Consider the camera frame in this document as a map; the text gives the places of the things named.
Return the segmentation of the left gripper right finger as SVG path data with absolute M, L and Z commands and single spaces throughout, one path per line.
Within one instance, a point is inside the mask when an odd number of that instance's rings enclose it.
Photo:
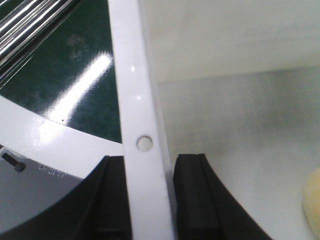
M 180 240 L 269 240 L 204 154 L 179 154 L 173 173 Z

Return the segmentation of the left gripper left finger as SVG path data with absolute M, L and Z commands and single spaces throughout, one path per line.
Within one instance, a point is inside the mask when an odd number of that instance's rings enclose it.
M 71 192 L 2 233 L 2 240 L 130 240 L 132 224 L 123 156 L 105 156 Z

